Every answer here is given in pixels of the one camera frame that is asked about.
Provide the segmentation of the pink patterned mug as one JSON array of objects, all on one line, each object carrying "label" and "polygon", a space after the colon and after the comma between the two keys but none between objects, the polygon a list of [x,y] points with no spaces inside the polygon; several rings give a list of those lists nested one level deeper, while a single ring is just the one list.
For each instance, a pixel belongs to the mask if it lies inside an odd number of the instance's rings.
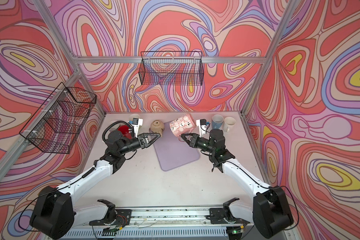
[{"label": "pink patterned mug", "polygon": [[196,122],[193,116],[189,113],[184,114],[183,116],[170,122],[170,129],[180,142],[183,141],[181,139],[181,134],[191,133],[195,128]]}]

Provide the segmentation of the beige ceramic teapot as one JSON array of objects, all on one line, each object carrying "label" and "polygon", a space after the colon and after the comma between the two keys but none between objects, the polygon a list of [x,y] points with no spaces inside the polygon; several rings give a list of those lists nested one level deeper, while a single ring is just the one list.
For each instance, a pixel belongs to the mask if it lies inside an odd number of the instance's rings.
[{"label": "beige ceramic teapot", "polygon": [[164,125],[164,123],[163,123],[162,121],[160,121],[160,120],[155,120],[155,121],[153,121],[153,122],[151,123],[150,130],[151,130],[153,133],[162,135],[164,129],[165,129],[165,125]]}]

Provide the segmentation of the red mug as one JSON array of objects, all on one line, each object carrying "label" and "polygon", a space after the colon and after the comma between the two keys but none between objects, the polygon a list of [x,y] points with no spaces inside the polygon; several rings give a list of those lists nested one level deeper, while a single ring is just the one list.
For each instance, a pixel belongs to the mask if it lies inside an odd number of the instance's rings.
[{"label": "red mug", "polygon": [[128,138],[128,139],[131,139],[133,136],[132,136],[132,129],[127,126],[127,125],[120,125],[118,128],[117,128],[118,131],[120,131],[124,137]]}]

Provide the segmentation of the light green mug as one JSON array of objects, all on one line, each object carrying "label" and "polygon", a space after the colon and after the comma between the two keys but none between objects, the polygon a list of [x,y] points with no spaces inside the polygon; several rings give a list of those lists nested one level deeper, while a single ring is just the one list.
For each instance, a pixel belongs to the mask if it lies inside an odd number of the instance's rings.
[{"label": "light green mug", "polygon": [[140,115],[139,114],[131,114],[129,116],[129,121],[132,121],[133,119],[139,119],[140,118]]}]

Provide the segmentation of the blue floral mug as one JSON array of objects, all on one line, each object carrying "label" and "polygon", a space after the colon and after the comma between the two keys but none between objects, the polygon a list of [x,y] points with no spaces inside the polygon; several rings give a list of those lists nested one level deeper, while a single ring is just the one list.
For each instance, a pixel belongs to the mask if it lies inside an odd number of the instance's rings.
[{"label": "blue floral mug", "polygon": [[212,117],[212,128],[213,129],[220,129],[223,125],[223,122],[224,122],[224,117],[219,115],[219,114],[216,114],[216,115],[213,115]]}]

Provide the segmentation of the white mug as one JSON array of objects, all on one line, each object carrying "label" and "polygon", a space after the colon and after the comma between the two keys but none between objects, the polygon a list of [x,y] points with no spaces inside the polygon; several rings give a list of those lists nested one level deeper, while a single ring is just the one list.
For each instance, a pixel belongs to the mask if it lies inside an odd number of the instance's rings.
[{"label": "white mug", "polygon": [[236,125],[237,121],[233,117],[226,117],[223,123],[223,131],[229,133],[233,130],[234,126]]}]

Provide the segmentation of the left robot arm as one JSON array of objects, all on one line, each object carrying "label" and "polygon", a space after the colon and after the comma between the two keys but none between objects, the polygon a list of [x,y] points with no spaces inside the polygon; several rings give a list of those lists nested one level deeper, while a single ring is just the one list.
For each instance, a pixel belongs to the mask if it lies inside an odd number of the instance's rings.
[{"label": "left robot arm", "polygon": [[139,120],[116,121],[102,133],[107,145],[104,155],[91,168],[55,188],[45,187],[32,202],[35,204],[29,225],[53,240],[63,237],[72,227],[89,222],[112,225],[118,217],[115,204],[100,199],[96,204],[76,206],[76,202],[102,180],[115,174],[125,163],[127,153],[150,147],[162,135],[138,133]]}]

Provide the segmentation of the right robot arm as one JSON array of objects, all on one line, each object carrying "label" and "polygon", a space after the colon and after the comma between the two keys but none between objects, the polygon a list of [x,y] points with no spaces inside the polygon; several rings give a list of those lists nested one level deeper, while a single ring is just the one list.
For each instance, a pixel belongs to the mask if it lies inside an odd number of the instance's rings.
[{"label": "right robot arm", "polygon": [[252,199],[250,204],[239,198],[225,202],[226,220],[253,223],[266,239],[291,228],[294,218],[285,191],[282,187],[270,186],[245,169],[227,149],[222,130],[211,130],[207,139],[196,133],[181,134],[181,139],[189,147],[207,153],[213,169],[231,177]]}]

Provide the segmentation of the lavender tray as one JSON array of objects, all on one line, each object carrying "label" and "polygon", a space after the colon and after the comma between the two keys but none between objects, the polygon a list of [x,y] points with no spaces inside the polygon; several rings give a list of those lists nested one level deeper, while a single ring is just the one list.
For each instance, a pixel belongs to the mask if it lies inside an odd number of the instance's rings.
[{"label": "lavender tray", "polygon": [[190,148],[172,133],[169,122],[165,123],[163,135],[154,142],[154,148],[160,167],[165,172],[195,162],[200,158],[197,149]]}]

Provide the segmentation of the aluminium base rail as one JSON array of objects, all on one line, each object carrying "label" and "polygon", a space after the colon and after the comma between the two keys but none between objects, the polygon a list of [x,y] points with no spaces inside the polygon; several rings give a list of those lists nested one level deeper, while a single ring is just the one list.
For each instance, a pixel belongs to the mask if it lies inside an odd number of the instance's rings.
[{"label": "aluminium base rail", "polygon": [[89,223],[85,223],[72,227],[60,239],[228,237],[238,240],[249,233],[252,228],[257,229],[253,223],[246,226],[242,224],[213,225],[206,219],[210,208],[224,208],[224,206],[132,208],[131,221],[128,226],[90,226]]}]

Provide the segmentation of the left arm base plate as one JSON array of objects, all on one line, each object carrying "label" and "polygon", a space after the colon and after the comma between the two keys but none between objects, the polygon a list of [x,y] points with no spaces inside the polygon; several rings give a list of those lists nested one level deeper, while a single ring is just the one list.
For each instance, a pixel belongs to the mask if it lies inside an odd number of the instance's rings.
[{"label": "left arm base plate", "polygon": [[112,221],[95,220],[89,222],[90,226],[116,226],[125,227],[130,224],[132,210],[131,209],[116,209],[116,215]]}]

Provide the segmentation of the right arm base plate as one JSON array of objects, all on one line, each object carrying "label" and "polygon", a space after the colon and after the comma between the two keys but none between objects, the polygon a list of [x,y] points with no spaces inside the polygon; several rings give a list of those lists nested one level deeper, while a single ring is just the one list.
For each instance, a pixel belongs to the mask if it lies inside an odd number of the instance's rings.
[{"label": "right arm base plate", "polygon": [[210,208],[209,215],[206,216],[213,225],[216,224],[242,224],[246,226],[249,224],[248,221],[243,219],[235,218],[232,214],[228,213],[224,208]]}]

